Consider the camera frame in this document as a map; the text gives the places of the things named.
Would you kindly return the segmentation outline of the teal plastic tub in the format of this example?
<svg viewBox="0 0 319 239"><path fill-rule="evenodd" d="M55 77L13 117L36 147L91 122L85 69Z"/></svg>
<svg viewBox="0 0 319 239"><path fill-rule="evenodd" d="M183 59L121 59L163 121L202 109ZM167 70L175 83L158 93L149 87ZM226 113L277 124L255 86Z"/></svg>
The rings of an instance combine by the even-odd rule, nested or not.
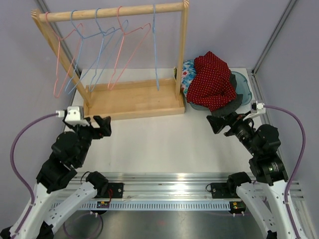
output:
<svg viewBox="0 0 319 239"><path fill-rule="evenodd" d="M231 85L235 88L236 94L243 94L243 100L242 100L242 104L240 107L247 105L249 103L249 101L252 99L252 92L250 91L247 78L239 72L231 71L231 75L230 75L229 80L230 80Z"/></svg>

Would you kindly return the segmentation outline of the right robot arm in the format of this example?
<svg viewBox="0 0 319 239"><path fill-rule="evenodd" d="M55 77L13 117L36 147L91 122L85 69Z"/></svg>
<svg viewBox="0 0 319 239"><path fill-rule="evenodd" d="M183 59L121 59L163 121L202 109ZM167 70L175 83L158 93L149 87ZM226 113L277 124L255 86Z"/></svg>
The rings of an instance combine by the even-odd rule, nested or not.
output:
<svg viewBox="0 0 319 239"><path fill-rule="evenodd" d="M248 207L266 239L305 239L307 236L296 211L289 204L289 178L277 154L281 145L278 129L263 124L254 129L254 122L246 114L231 113L223 118L207 116L215 134L226 126L225 136L235 136L252 155L250 170L260 183L268 200L265 204L256 193L255 185L245 172L229 175L227 194L239 197Z"/></svg>

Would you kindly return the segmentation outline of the aluminium frame post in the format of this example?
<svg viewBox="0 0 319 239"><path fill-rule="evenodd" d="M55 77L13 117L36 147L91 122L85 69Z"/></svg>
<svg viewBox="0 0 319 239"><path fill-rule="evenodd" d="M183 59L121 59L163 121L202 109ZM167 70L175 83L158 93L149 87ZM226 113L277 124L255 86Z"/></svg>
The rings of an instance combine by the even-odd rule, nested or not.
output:
<svg viewBox="0 0 319 239"><path fill-rule="evenodd" d="M297 3L299 1L298 0L289 0L288 4L286 5L284 11L282 12L274 30L272 31L270 38L268 39L261 55L259 56L256 64L254 65L254 67L252 68L252 75L255 77L260 69L260 67L262 66L264 60L266 59L268 53L270 52L272 46L274 45L275 41L277 40L281 30L283 29L283 27L285 26L286 21L288 20L288 18L290 17L292 11L294 10L294 8L296 7Z"/></svg>
<svg viewBox="0 0 319 239"><path fill-rule="evenodd" d="M59 98L65 89L68 78L73 76L75 66L74 57L65 42L71 35L63 37L55 22L41 21L40 15L50 12L50 10L44 0L36 0L35 3L37 8L31 11L31 17L56 56L53 95L55 98Z"/></svg>

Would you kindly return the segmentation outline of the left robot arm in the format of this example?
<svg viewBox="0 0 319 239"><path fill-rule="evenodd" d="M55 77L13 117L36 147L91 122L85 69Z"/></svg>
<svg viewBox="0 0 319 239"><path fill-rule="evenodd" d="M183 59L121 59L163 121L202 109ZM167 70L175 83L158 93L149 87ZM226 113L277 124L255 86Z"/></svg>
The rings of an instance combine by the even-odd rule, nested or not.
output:
<svg viewBox="0 0 319 239"><path fill-rule="evenodd" d="M111 117L94 116L98 128L90 118L63 118L71 129L61 133L52 145L49 159L42 165L33 188L27 185L30 201L18 221L1 231L2 239L52 239L65 221L85 202L93 198L105 198L104 208L112 199L123 196L123 183L111 183L98 171L88 174L78 190L60 203L51 205L76 176L82 167L92 140L111 135Z"/></svg>

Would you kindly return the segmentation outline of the pink wire hanger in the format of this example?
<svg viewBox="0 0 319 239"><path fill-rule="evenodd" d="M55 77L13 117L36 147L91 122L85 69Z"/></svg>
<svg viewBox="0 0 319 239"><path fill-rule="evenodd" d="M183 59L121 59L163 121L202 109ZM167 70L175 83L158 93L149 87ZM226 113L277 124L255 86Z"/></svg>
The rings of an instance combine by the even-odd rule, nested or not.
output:
<svg viewBox="0 0 319 239"><path fill-rule="evenodd" d="M56 53L57 61L56 61L56 72L55 72L56 80L55 80L54 88L53 88L53 96L56 99L58 99L60 97L60 95L62 94L62 90L64 90L67 82L69 81L70 77L72 76L72 73L73 73L73 70L74 70L74 66L71 66L72 59L69 61L68 57L66 57L66 60L67 60L67 66L66 66L66 70L65 70L66 71L66 75L65 75L65 78L64 78L64 80L62 82L62 85L60 86L60 88L58 88L58 83L59 83L59 80L60 80L60 78L59 78L59 66L63 66L63 62L62 62L62 52L63 52L62 43L64 42L64 40L69 38L76 31L73 28L65 37L60 36L53 29L53 27L51 26L51 23L48 21L48 15L49 14L50 14L50 12L48 12L48 11L45 13L45 23L49 27L50 32L53 33L54 39L57 40L57 53ZM78 77L77 74L75 75L75 79L74 80L76 80L75 83L79 83L79 77Z"/></svg>

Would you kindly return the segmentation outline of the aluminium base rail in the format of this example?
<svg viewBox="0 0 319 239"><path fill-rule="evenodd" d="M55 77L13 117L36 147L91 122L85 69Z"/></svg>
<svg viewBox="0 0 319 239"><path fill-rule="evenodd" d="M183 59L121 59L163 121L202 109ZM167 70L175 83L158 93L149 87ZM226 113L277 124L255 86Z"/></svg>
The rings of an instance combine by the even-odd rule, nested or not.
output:
<svg viewBox="0 0 319 239"><path fill-rule="evenodd" d="M208 201L208 184L225 182L226 173L111 173L110 182L124 184L124 201Z"/></svg>

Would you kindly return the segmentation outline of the dark grey dotted skirt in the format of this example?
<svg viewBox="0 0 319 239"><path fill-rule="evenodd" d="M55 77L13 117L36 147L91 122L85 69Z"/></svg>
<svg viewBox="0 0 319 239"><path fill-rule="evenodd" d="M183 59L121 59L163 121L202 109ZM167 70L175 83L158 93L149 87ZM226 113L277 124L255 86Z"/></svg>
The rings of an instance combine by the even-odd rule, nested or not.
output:
<svg viewBox="0 0 319 239"><path fill-rule="evenodd" d="M235 112L241 106L242 100L243 100L243 94L236 94L236 98L234 100L227 103L226 106L221 107L215 111L212 111L211 115L218 118L227 116L231 114L232 112Z"/></svg>

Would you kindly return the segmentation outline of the right aluminium frame post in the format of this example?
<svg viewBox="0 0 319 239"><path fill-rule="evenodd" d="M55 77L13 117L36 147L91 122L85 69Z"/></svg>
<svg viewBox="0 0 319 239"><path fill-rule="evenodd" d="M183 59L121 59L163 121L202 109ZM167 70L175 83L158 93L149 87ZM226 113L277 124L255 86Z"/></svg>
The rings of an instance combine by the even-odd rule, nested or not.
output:
<svg viewBox="0 0 319 239"><path fill-rule="evenodd" d="M264 60L266 59L268 53L270 52L272 46L274 45L275 41L277 40L281 30L283 29L283 27L285 26L286 21L288 20L288 18L290 17L292 11L294 10L294 8L296 7L297 3L299 1L298 0L289 0L288 4L286 5L284 11L282 12L274 30L272 31L270 38L268 39L261 55L259 56L256 64L254 65L254 67L252 68L252 75L255 77L260 69L260 67L262 66Z"/></svg>

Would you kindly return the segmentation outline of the wooden clothes rack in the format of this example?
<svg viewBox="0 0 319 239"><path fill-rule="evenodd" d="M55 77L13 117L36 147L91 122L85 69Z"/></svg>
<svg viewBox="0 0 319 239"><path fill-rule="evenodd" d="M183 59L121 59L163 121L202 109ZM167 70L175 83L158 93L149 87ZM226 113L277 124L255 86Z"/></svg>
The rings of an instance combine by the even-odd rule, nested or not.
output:
<svg viewBox="0 0 319 239"><path fill-rule="evenodd" d="M98 21L104 30L120 28L117 21L117 8L101 8L97 13ZM89 67L99 54L101 36L86 39L81 51L76 74L82 77L83 87L78 86L74 104L82 105L84 115L93 117L110 116L113 120L127 120L146 117L160 117L183 114L185 111L181 91L181 74L186 44L189 2L181 0L173 3L156 4L156 43L158 55L159 91L156 87L154 43L152 34L153 4L123 6L120 9L120 22L126 31L131 31L146 23L151 30L135 53L126 70L113 90L108 83L113 73L115 61L122 40L121 30L117 32L102 54L97 70L100 77L93 92L89 85L96 66ZM95 20L95 9L77 10L73 14L74 24L84 35L99 31ZM72 29L71 11L50 12L49 22L55 22L65 37ZM124 68L127 60L142 39L146 30L139 30L126 37L117 66L114 80ZM79 35L74 32L65 40L72 56L76 53Z"/></svg>

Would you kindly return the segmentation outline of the blue floral skirt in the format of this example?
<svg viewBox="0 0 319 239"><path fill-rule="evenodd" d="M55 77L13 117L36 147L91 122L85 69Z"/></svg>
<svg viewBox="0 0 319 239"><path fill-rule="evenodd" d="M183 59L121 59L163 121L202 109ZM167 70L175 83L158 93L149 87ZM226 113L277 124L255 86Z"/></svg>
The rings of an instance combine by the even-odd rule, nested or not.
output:
<svg viewBox="0 0 319 239"><path fill-rule="evenodd" d="M194 66L194 60L184 61L181 74L181 89L185 96L187 95L188 88L195 77L196 69Z"/></svg>

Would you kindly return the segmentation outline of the left aluminium frame post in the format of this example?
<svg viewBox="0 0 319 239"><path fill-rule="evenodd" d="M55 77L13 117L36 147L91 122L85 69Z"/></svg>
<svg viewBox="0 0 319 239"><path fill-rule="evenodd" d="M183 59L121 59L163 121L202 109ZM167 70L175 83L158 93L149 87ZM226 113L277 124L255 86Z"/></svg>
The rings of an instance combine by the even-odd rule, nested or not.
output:
<svg viewBox="0 0 319 239"><path fill-rule="evenodd" d="M75 66L74 57L65 42L71 35L63 37L55 22L41 21L40 15L50 12L50 10L44 0L36 0L35 3L37 8L31 11L31 17L56 56L53 95L55 98L59 98L65 89L68 78L73 76Z"/></svg>

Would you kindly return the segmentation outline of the red dotted skirt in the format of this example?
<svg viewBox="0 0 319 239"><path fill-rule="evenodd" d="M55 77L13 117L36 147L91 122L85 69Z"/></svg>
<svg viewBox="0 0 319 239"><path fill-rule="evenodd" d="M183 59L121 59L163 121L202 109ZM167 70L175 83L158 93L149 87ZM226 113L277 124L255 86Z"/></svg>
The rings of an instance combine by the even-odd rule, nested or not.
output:
<svg viewBox="0 0 319 239"><path fill-rule="evenodd" d="M194 60L196 76L191 81L186 100L211 112L226 106L237 94L230 83L231 71L226 62L211 51Z"/></svg>

